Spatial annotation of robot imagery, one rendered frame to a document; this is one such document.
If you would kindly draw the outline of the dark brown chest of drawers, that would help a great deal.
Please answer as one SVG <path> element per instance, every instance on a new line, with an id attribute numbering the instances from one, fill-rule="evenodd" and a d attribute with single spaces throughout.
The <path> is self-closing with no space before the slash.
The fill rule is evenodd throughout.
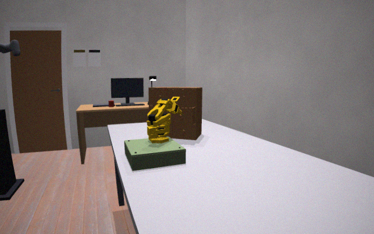
<path id="1" fill-rule="evenodd" d="M 148 88 L 148 99 L 149 99 L 149 112 L 150 112 L 150 98 L 149 98 L 149 90 L 155 88 L 171 88 L 171 87 L 149 87 Z M 171 99 L 172 99 L 172 89 L 178 88 L 171 88 Z M 178 106 L 191 106 L 195 107 L 195 139 L 185 139 L 185 140 L 196 140 L 202 133 L 202 87 L 200 88 L 185 88 L 185 89 L 195 89 L 195 105 L 178 105 Z M 174 138 L 173 137 L 173 124 L 172 124 L 172 137 L 171 139 L 182 139 L 182 138 Z"/>

